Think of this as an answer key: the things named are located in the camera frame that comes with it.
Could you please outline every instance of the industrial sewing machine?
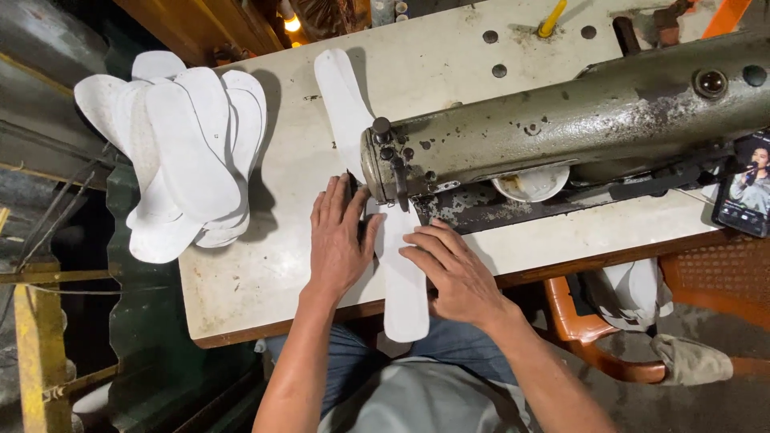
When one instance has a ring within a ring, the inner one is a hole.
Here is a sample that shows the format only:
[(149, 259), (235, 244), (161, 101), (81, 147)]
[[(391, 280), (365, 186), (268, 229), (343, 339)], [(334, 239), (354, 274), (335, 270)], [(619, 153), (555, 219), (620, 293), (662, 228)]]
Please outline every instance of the industrial sewing machine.
[[(569, 82), (391, 123), (375, 119), (361, 162), (378, 203), (408, 200), (461, 233), (713, 183), (731, 140), (770, 125), (770, 33), (739, 32), (586, 67)], [(570, 166), (544, 203), (485, 181)]]

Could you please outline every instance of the white tabletop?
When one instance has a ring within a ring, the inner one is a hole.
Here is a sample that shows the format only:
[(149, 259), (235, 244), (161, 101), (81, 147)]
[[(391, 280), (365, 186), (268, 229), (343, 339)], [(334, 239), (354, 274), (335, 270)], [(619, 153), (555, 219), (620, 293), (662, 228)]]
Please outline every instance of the white tabletop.
[[(310, 275), (310, 208), (329, 178), (343, 172), (313, 75), (325, 49), (347, 51), (375, 116), (397, 120), (573, 79), (586, 65), (621, 56), (612, 18), (651, 15), (671, 0), (570, 2), (553, 37), (534, 31), (555, 2), (487, 0), (377, 29), (288, 49), (222, 68), (262, 83), (268, 103), (261, 181), (252, 177), (249, 230), (218, 249), (190, 247), (179, 258), (193, 340), (291, 319)], [(699, 37), (713, 13), (686, 17), (681, 40)], [(594, 39), (581, 37), (593, 25)], [(494, 30), (499, 42), (481, 35)], [(502, 63), (507, 75), (492, 76)], [(542, 267), (716, 230), (710, 210), (671, 191), (464, 236), (495, 274)], [(384, 296), (381, 272), (341, 307)]]

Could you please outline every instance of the jeans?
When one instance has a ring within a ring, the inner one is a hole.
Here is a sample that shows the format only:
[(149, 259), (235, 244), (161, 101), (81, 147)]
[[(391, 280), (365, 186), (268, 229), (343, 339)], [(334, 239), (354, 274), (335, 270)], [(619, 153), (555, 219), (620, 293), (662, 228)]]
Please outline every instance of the jeans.
[[(267, 338), (267, 347), (278, 361), (287, 335)], [(462, 322), (430, 318), (430, 331), (415, 341), (408, 356), (430, 357), (454, 364), (478, 377), (517, 384), (511, 367), (497, 345), (480, 329)], [(321, 418), (390, 363), (390, 358), (364, 342), (341, 324), (333, 324), (329, 337), (329, 367)]]

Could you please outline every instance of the white bowl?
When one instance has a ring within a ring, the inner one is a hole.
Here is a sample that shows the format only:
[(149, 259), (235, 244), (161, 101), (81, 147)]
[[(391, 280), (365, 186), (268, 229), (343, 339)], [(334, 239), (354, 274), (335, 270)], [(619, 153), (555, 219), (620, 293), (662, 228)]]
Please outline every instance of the white bowl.
[(549, 167), (492, 179), (500, 194), (511, 200), (537, 203), (548, 200), (564, 188), (570, 176), (570, 167)]

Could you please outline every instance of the man's arm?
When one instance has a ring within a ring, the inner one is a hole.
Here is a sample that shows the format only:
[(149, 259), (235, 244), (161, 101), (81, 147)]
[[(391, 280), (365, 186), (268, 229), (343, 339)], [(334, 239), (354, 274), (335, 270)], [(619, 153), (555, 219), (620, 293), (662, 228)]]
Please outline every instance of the man's arm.
[(443, 221), (403, 237), (417, 247), (401, 254), (438, 289), (435, 313), (480, 328), (497, 344), (543, 431), (616, 431), (607, 415), (535, 334), (519, 307), (497, 289), (494, 277), (462, 237)]
[(329, 363), (329, 332), (342, 296), (361, 277), (382, 222), (375, 215), (358, 240), (368, 198), (363, 188), (348, 204), (348, 175), (334, 176), (313, 204), (310, 282), (300, 292), (289, 337), (267, 385), (252, 431), (315, 431)]

